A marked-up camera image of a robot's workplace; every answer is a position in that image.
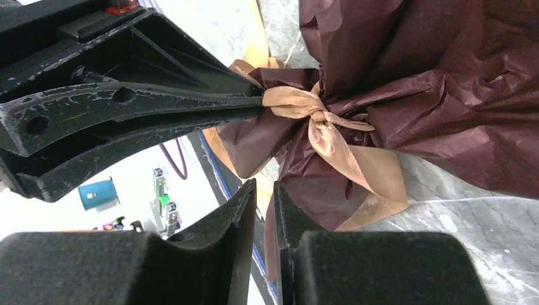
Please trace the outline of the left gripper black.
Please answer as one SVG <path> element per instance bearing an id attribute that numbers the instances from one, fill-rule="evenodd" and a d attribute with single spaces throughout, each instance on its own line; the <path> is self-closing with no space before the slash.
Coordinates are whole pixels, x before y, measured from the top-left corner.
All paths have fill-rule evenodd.
<path id="1" fill-rule="evenodd" d="M 54 203 L 149 147 L 261 113 L 262 89 L 167 17 L 106 6 L 1 8 L 1 182 L 24 198 Z M 91 72 L 120 82 L 76 85 Z"/>

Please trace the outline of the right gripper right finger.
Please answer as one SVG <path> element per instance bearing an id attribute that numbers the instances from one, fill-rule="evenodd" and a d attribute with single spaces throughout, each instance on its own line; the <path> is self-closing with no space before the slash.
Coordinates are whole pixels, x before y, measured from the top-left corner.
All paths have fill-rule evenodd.
<path id="1" fill-rule="evenodd" d="M 436 232 L 330 232 L 276 182 L 280 304 L 489 304 L 463 245 Z"/>

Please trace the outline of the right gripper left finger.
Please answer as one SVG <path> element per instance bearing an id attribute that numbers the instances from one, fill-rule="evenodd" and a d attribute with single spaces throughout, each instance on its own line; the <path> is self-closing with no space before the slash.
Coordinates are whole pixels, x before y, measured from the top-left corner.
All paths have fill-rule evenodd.
<path id="1" fill-rule="evenodd" d="M 256 181 L 181 232 L 26 232 L 1 242 L 2 304 L 246 304 Z"/>

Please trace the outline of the tan satin ribbon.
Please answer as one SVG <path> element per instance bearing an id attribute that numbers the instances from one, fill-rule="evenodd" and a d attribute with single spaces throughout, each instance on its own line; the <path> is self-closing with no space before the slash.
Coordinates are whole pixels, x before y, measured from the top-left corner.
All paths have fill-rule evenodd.
<path id="1" fill-rule="evenodd" d="M 254 38 L 250 38 L 245 53 L 244 60 L 235 60 L 231 69 L 235 73 L 248 78 L 248 72 L 255 68 L 279 68 L 275 57 L 270 56 L 268 39 L 264 28 L 262 15 L 259 11 L 257 1 L 248 1 L 253 16 L 253 26 L 255 30 Z M 331 170 L 336 170 L 352 185 L 358 184 L 364 191 L 357 200 L 348 200 L 350 203 L 357 203 L 357 207 L 351 208 L 351 212 L 346 212 L 345 216 L 338 216 L 337 220 L 328 223 L 322 221 L 321 212 L 315 213 L 313 208 L 299 205 L 299 197 L 294 199 L 304 212 L 307 213 L 317 224 L 320 224 L 329 231 L 353 231 L 358 227 L 372 224 L 381 219 L 395 215 L 408 207 L 407 194 L 404 185 L 402 171 L 397 156 L 383 149 L 372 147 L 360 147 L 349 145 L 343 136 L 338 132 L 337 126 L 351 128 L 353 131 L 373 131 L 367 123 L 354 122 L 338 117 L 328 111 L 322 105 L 318 97 L 319 93 L 308 92 L 290 86 L 279 86 L 277 89 L 269 89 L 269 97 L 263 98 L 263 105 L 269 106 L 273 114 L 278 118 L 303 119 L 308 118 L 308 145 L 314 149 L 315 155 L 320 156 L 329 165 Z M 233 164 L 229 152 L 224 146 L 224 142 L 218 135 L 216 128 L 208 128 L 203 131 L 205 140 L 208 140 L 213 153 L 222 161 L 236 176 L 242 181 L 247 178 L 262 178 L 262 203 L 266 209 L 265 218 L 267 225 L 272 225 L 272 238 L 276 233 L 276 213 L 280 208 L 274 204 L 277 195 L 269 195 L 270 180 L 261 174 L 267 162 L 261 163 L 253 173 L 239 175 L 236 166 Z"/>

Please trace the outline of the maroon paper bouquet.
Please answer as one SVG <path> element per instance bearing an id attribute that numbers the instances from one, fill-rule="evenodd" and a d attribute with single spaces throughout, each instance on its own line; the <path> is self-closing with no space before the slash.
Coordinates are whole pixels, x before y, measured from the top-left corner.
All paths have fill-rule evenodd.
<path id="1" fill-rule="evenodd" d="M 349 145 L 419 156 L 481 189 L 538 197 L 537 1 L 300 1 L 299 27 L 317 69 L 255 68 L 269 97 L 319 93 Z M 217 129 L 246 177 L 276 158 L 299 205 L 326 223 L 362 189 L 308 145 L 308 118 L 254 119 Z"/>

